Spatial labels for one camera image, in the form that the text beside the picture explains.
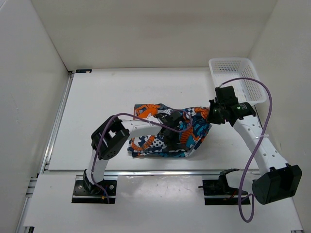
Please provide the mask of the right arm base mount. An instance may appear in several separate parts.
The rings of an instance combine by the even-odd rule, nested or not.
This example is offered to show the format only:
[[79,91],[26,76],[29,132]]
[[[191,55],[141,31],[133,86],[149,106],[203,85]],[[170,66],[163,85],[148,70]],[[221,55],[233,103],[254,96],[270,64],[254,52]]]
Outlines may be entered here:
[[217,179],[202,180],[202,184],[198,186],[203,190],[205,205],[237,205],[238,204],[238,188],[230,187],[227,180],[227,174],[239,171],[237,168],[231,168],[221,171]]

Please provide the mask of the colourful patterned shorts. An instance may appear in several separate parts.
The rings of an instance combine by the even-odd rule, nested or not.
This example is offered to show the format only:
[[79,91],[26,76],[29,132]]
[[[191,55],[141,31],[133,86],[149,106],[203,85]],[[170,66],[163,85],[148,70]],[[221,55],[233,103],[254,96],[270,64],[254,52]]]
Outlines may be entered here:
[[132,157],[161,156],[165,158],[185,158],[203,143],[211,124],[207,122],[208,107],[188,107],[183,109],[184,120],[177,127],[181,133],[173,133],[171,140],[163,135],[144,135],[131,138],[127,151]]

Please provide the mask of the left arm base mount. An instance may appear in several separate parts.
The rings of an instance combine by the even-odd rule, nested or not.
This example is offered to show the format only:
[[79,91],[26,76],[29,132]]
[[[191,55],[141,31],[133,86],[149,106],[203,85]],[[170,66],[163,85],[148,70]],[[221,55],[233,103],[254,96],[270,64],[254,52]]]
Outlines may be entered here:
[[85,185],[82,176],[76,176],[75,184],[72,192],[72,203],[89,203],[89,204],[115,204],[116,191],[117,191],[117,179],[104,180],[101,186],[108,194],[95,186],[91,191]]

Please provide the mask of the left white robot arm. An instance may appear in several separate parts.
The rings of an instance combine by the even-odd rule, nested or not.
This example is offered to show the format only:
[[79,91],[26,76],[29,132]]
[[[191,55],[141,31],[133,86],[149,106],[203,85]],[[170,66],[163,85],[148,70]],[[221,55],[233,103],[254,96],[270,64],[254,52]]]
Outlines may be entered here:
[[120,152],[127,140],[147,135],[171,139],[185,131],[179,126],[187,119],[192,120],[186,111],[175,109],[171,113],[147,118],[127,113],[111,116],[91,135],[92,156],[83,174],[83,187],[92,195],[104,193],[104,172],[108,160]]

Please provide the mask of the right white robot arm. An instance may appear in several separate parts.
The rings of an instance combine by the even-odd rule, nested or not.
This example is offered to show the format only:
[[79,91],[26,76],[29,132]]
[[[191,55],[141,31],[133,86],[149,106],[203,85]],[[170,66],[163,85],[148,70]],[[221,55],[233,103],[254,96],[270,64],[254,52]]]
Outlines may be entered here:
[[216,97],[210,100],[208,122],[228,122],[242,137],[260,171],[260,177],[253,181],[252,192],[260,204],[268,204],[293,197],[302,177],[298,165],[290,165],[271,143],[263,136],[262,128],[253,107],[247,102],[238,102],[232,86],[217,87]]

